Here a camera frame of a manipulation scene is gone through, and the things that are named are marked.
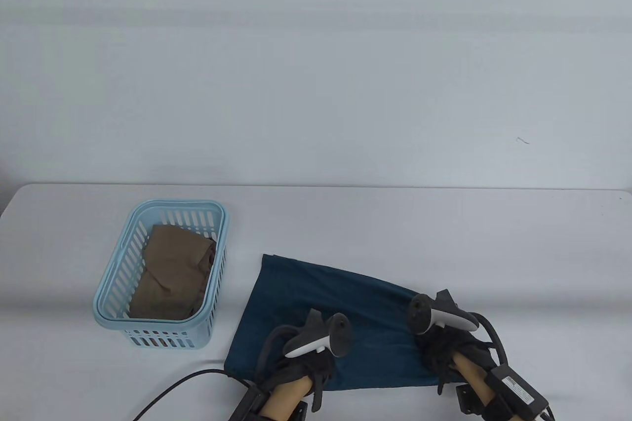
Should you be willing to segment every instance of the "black cable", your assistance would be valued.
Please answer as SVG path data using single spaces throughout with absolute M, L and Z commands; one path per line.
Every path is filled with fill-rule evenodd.
M 151 408 L 153 405 L 155 405 L 156 403 L 158 403 L 158 401 L 160 401 L 160 399 L 165 396 L 168 392 L 170 392 L 171 390 L 173 390 L 174 388 L 176 388 L 178 385 L 181 385 L 182 383 L 184 383 L 185 381 L 196 377 L 198 375 L 203 375 L 206 373 L 219 373 L 219 374 L 223 374 L 226 375 L 228 378 L 232 378 L 233 380 L 237 380 L 239 383 L 241 383 L 242 385 L 244 385 L 246 388 L 250 388 L 249 383 L 247 383 L 245 380 L 242 380 L 239 377 L 236 377 L 234 375 L 229 374 L 228 372 L 226 372 L 225 370 L 221 370 L 221 369 L 205 369 L 205 370 L 199 370 L 197 372 L 193 372 L 188 374 L 187 376 L 181 378 L 180 380 L 178 380 L 176 383 L 174 383 L 173 385 L 171 385 L 170 387 L 168 387 L 165 391 L 163 391 L 161 394 L 159 394 L 158 396 L 156 396 L 154 399 L 152 399 L 152 402 L 149 403 L 146 407 L 143 408 L 143 410 L 138 414 L 138 416 L 136 416 L 133 421 L 138 421 L 142 415 L 144 415 L 146 412 L 149 411 L 149 408 Z
M 498 361 L 501 363 L 501 365 L 506 364 L 507 354 L 505 353 L 505 348 L 503 347 L 501 338 L 499 338 L 498 334 L 496 333 L 496 329 L 494 329 L 494 326 L 492 326 L 492 323 L 478 312 L 471 312 L 471 315 L 476 317 L 476 320 L 480 322 L 481 326 L 483 326 L 483 329 L 485 329 L 485 331 L 489 335 L 489 338 L 492 340 L 494 348 L 496 349 L 496 353 L 498 354 Z

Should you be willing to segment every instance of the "blue fabric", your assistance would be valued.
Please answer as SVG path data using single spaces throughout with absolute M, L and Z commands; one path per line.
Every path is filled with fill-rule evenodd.
M 338 373 L 325 390 L 436 385 L 406 326 L 406 309 L 415 294 L 370 276 L 264 255 L 224 368 L 253 380 L 268 334 L 282 324 L 303 326 L 314 308 L 324 319 L 345 314 L 354 330 L 354 346 L 336 359 Z M 270 362 L 280 358 L 282 343 Z

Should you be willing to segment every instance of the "brown cloth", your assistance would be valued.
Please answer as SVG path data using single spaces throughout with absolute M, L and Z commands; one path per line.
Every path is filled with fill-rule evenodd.
M 145 272 L 129 302 L 129 317 L 182 320 L 198 312 L 215 241 L 174 225 L 154 225 L 143 257 Z

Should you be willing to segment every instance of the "white tabletop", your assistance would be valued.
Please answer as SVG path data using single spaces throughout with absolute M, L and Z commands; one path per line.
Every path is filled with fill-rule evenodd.
M 210 343 L 138 349 L 92 317 L 126 217 L 148 198 L 231 214 Z M 23 187 L 0 218 L 0 419 L 128 420 L 196 367 L 220 366 L 264 253 L 449 288 L 487 315 L 510 363 L 562 419 L 628 419 L 632 196 L 623 191 L 334 187 Z M 225 420 L 243 388 L 188 381 L 145 421 Z M 453 390 L 327 392 L 309 419 L 462 419 Z

